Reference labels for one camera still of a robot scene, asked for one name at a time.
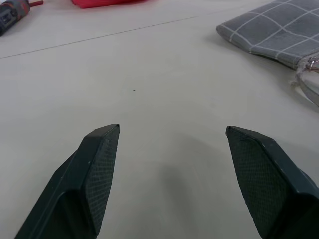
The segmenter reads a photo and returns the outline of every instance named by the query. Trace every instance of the power drill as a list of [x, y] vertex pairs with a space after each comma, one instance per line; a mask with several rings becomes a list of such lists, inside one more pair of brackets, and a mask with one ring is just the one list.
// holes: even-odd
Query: power drill
[[28, 0], [8, 0], [0, 5], [0, 36], [30, 12]]

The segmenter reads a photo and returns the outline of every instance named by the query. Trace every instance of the white grid pattern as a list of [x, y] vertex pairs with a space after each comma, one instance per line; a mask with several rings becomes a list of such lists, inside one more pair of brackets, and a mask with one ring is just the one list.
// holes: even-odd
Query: white grid pattern
[[[292, 1], [293, 1], [293, 0], [289, 0], [289, 1], [287, 1], [287, 2], [281, 2], [281, 1], [273, 2], [273, 3], [279, 3], [279, 4], [278, 4], [277, 6], [275, 6], [275, 7], [272, 7], [272, 8], [270, 8], [270, 9], [268, 9], [268, 10], [262, 12], [262, 13], [256, 13], [256, 12], [253, 12], [253, 11], [248, 12], [248, 13], [250, 13], [250, 14], [255, 14], [256, 16], [253, 17], [252, 19], [246, 21], [245, 23], [243, 23], [243, 24], [242, 24], [241, 26], [239, 26], [237, 29], [230, 29], [229, 27], [225, 26], [224, 24], [222, 24], [222, 25], [220, 25], [220, 26], [224, 27], [225, 29], [227, 29], [228, 31], [230, 31], [230, 32], [232, 33], [231, 36], [229, 37], [229, 41], [230, 41], [230, 42], [233, 40], [233, 36], [234, 36], [234, 35], [239, 36], [239, 37], [242, 38], [245, 42], [247, 42], [247, 43], [249, 44], [249, 46], [250, 46], [250, 48], [249, 48], [249, 50], [248, 50], [249, 53], [251, 53], [251, 50], [252, 50], [254, 47], [262, 48], [262, 49], [267, 49], [267, 50], [271, 50], [271, 51], [275, 52], [276, 55], [274, 56], [274, 58], [275, 58], [276, 60], [278, 60], [278, 56], [279, 56], [280, 54], [285, 54], [285, 55], [288, 55], [288, 56], [293, 56], [293, 57], [294, 57], [294, 62], [293, 62], [293, 64], [295, 64], [296, 60], [299, 60], [299, 59], [300, 59], [301, 57], [303, 57], [303, 56], [297, 55], [297, 54], [291, 54], [291, 53], [288, 53], [288, 52], [286, 52], [286, 51], [287, 51], [288, 49], [292, 48], [292, 47], [295, 47], [295, 46], [297, 46], [297, 45], [299, 45], [299, 44], [302, 44], [302, 43], [304, 43], [304, 42], [306, 42], [306, 41], [309, 41], [309, 40], [310, 40], [310, 41], [313, 41], [313, 42], [316, 42], [316, 43], [319, 43], [318, 40], [315, 40], [315, 39], [314, 39], [314, 37], [318, 36], [319, 34], [315, 34], [315, 35], [313, 35], [313, 36], [311, 36], [311, 37], [308, 37], [308, 36], [304, 36], [304, 35], [301, 35], [301, 34], [293, 33], [293, 32], [291, 32], [291, 31], [287, 30], [286, 27], [290, 26], [291, 24], [293, 24], [294, 22], [296, 22], [298, 19], [300, 19], [300, 18], [302, 18], [302, 17], [304, 17], [304, 16], [306, 16], [306, 15], [308, 15], [308, 14], [311, 14], [311, 15], [313, 15], [313, 16], [319, 17], [318, 14], [313, 13], [314, 11], [319, 10], [319, 8], [316, 8], [316, 9], [313, 9], [313, 10], [308, 11], [308, 10], [302, 8], [302, 7], [299, 7], [299, 6], [295, 5], [295, 4], [292, 4], [292, 3], [291, 3]], [[277, 23], [275, 20], [271, 19], [270, 17], [264, 15], [265, 13], [267, 13], [267, 12], [273, 10], [273, 9], [276, 9], [276, 8], [278, 8], [279, 6], [282, 6], [282, 5], [290, 5], [290, 6], [296, 7], [296, 8], [298, 8], [298, 9], [302, 10], [304, 13], [301, 14], [300, 16], [296, 17], [294, 20], [290, 21], [289, 23], [287, 23], [287, 24], [284, 25], [284, 26], [280, 25], [279, 23]], [[274, 33], [272, 33], [271, 35], [269, 35], [268, 37], [266, 37], [265, 39], [261, 40], [260, 42], [258, 42], [258, 43], [256, 43], [256, 44], [252, 44], [246, 37], [244, 37], [243, 35], [239, 34], [238, 31], [239, 31], [243, 26], [245, 26], [246, 24], [252, 22], [253, 20], [255, 20], [256, 18], [258, 18], [258, 17], [260, 17], [260, 16], [261, 16], [261, 17], [264, 17], [264, 18], [266, 18], [266, 19], [268, 19], [268, 20], [270, 20], [271, 22], [273, 22], [277, 27], [279, 27], [279, 29], [276, 30], [276, 31], [275, 31]], [[292, 44], [292, 45], [286, 47], [286, 48], [283, 49], [283, 50], [276, 50], [276, 49], [271, 49], [271, 48], [267, 48], [267, 47], [260, 46], [260, 44], [262, 44], [262, 43], [264, 43], [265, 41], [267, 41], [268, 39], [272, 38], [273, 36], [275, 36], [275, 35], [276, 35], [277, 33], [279, 33], [280, 31], [284, 31], [284, 32], [286, 32], [286, 33], [288, 33], [288, 34], [295, 35], [295, 36], [298, 36], [298, 37], [302, 37], [303, 40], [301, 40], [301, 41], [299, 41], [299, 42], [297, 42], [297, 43], [295, 43], [295, 44]]]

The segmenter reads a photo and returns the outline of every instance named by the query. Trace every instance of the gray plaid cloth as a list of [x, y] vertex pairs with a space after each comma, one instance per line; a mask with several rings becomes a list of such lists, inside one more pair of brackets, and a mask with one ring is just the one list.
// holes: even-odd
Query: gray plaid cloth
[[296, 69], [303, 57], [319, 51], [319, 0], [277, 0], [216, 30], [249, 53]]

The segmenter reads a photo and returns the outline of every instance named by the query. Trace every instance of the table surface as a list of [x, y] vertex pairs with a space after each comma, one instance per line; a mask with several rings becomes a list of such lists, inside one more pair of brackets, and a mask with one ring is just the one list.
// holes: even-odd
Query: table surface
[[224, 41], [260, 0], [48, 0], [0, 38], [0, 232], [12, 239], [92, 130], [119, 123], [108, 239], [259, 238], [225, 130], [272, 137], [319, 182], [319, 110], [294, 71]]

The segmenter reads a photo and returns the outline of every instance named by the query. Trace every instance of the white tabletop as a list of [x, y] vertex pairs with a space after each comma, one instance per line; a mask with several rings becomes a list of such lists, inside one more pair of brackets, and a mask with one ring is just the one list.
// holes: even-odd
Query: white tabletop
[[258, 0], [47, 1], [0, 38], [0, 233], [12, 239], [53, 172], [119, 123], [101, 239], [259, 238], [225, 130], [272, 137], [319, 182], [319, 110], [294, 72], [224, 41], [216, 25]]

